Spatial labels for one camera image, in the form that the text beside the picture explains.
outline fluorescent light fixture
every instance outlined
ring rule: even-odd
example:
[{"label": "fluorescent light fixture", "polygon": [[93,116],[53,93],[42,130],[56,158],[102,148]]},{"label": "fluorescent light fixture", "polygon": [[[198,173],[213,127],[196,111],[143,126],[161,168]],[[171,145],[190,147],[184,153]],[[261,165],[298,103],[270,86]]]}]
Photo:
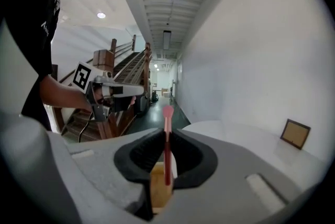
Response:
[{"label": "fluorescent light fixture", "polygon": [[105,18],[105,17],[106,17],[106,14],[104,14],[104,13],[98,13],[98,14],[97,14],[97,17],[98,17],[98,18]]},{"label": "fluorescent light fixture", "polygon": [[168,50],[171,41],[171,32],[169,30],[165,30],[163,32],[163,48],[164,50]]}]

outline wooden stair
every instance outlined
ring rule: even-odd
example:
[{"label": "wooden stair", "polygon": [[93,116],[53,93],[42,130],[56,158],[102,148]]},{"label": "wooden stair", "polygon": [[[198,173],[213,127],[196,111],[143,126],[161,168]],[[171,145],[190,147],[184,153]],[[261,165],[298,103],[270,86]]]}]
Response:
[{"label": "wooden stair", "polygon": [[[137,74],[137,72],[140,69],[143,69],[143,66],[141,65],[141,63],[139,63],[139,61],[142,60],[142,58],[144,56],[144,52],[143,53],[132,53],[130,56],[125,58],[122,62],[120,62],[117,66],[114,67],[113,77],[115,77],[136,56],[137,56],[137,58],[122,73],[122,75],[119,76],[116,79],[116,82],[118,82],[118,83],[130,83],[133,80],[133,78],[135,77],[135,75]],[[135,72],[133,72],[133,74],[130,75],[126,79],[128,74],[135,68],[136,65],[137,65],[137,67],[136,67]],[[141,74],[141,76],[139,76],[138,80],[136,80],[136,82],[133,82],[133,83],[140,84],[141,82],[143,82],[142,77],[143,77],[143,74]],[[91,113],[86,112],[84,110],[79,110],[78,112],[75,112],[72,115],[71,120],[66,125],[66,128],[63,131],[63,136],[66,137],[68,140],[71,140],[73,142],[78,142],[79,134],[83,130],[83,128],[85,127],[85,125],[86,125],[86,123],[87,123],[87,121],[90,117],[90,114]],[[122,125],[122,128],[123,128],[124,121],[120,121],[120,122],[121,122],[120,125]],[[88,124],[86,130],[82,134],[81,142],[96,141],[96,140],[101,140],[101,135],[100,135],[98,124],[96,122],[90,122]]]}]

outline wooden railing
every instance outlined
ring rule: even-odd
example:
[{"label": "wooden railing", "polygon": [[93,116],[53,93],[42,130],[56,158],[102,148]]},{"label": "wooden railing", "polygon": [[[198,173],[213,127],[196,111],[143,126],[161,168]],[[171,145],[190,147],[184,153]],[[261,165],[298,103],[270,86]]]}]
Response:
[{"label": "wooden railing", "polygon": [[[130,50],[133,51],[134,48],[135,48],[135,42],[136,42],[136,35],[134,35],[133,40],[131,42],[121,44],[120,46],[116,46],[115,47],[115,59],[120,57],[124,53],[129,52]],[[88,64],[92,64],[92,62],[93,62],[93,58],[86,61],[86,63],[88,63]],[[59,82],[63,83],[64,81],[66,81],[66,79],[68,79],[71,75],[73,75],[74,72],[75,72],[75,70],[71,71],[69,74],[64,76],[63,79],[59,80]]]},{"label": "wooden railing", "polygon": [[[111,50],[100,50],[94,53],[93,60],[91,61],[94,66],[99,69],[108,70],[113,73],[114,60],[117,56],[123,54],[126,50],[135,48],[135,38],[132,44],[123,44],[116,47],[116,41],[112,42]],[[149,105],[148,91],[149,91],[149,62],[151,60],[150,44],[146,44],[145,49],[132,58],[127,65],[122,68],[120,72],[114,77],[118,80],[126,71],[129,73],[122,80],[122,82],[139,84],[142,79],[144,82],[144,95],[147,97],[147,106]],[[98,129],[101,139],[109,139],[114,137],[123,136],[128,130],[129,126],[135,119],[134,108],[129,106],[126,111],[112,113],[109,115],[105,122],[98,123]]]},{"label": "wooden railing", "polygon": [[[133,36],[133,39],[132,39],[131,42],[121,44],[119,46],[117,46],[116,43],[117,43],[117,40],[113,39],[112,42],[111,42],[110,50],[106,50],[106,51],[113,54],[114,61],[115,61],[115,59],[122,56],[123,54],[125,54],[129,51],[134,51],[135,43],[136,43],[136,35]],[[88,60],[86,63],[94,65],[93,60],[94,60],[94,58]],[[71,71],[69,74],[67,74],[65,77],[63,77],[61,80],[59,80],[59,83],[64,83],[67,79],[69,79],[72,75],[74,75],[74,72],[75,72],[75,70]],[[66,122],[64,122],[63,115],[62,115],[62,108],[53,107],[52,111],[53,111],[53,115],[54,115],[54,119],[55,119],[57,128],[62,132],[64,127],[66,126]]]}]

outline hallway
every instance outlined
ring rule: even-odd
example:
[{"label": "hallway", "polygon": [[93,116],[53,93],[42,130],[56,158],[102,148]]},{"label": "hallway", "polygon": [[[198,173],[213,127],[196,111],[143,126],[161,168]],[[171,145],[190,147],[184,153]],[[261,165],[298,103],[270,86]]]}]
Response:
[{"label": "hallway", "polygon": [[[141,118],[135,119],[134,123],[129,128],[127,135],[149,128],[164,128],[163,108],[169,104],[169,98],[160,96],[159,100],[151,105],[147,114]],[[172,129],[182,129],[185,126],[190,125],[179,106],[177,104],[173,104],[172,106],[174,108]]]}]

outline person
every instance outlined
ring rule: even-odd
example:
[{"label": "person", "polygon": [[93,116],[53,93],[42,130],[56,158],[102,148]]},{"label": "person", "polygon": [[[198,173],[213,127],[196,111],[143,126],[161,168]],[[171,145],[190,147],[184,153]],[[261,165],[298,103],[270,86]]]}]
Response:
[{"label": "person", "polygon": [[[91,111],[91,106],[82,92],[61,85],[50,76],[51,41],[57,27],[60,0],[1,0],[1,2],[1,21],[6,20],[8,29],[21,52],[39,75],[24,104],[22,114],[38,120],[47,130],[51,130],[43,103],[54,107]],[[97,90],[95,99],[101,98],[101,90]]]}]

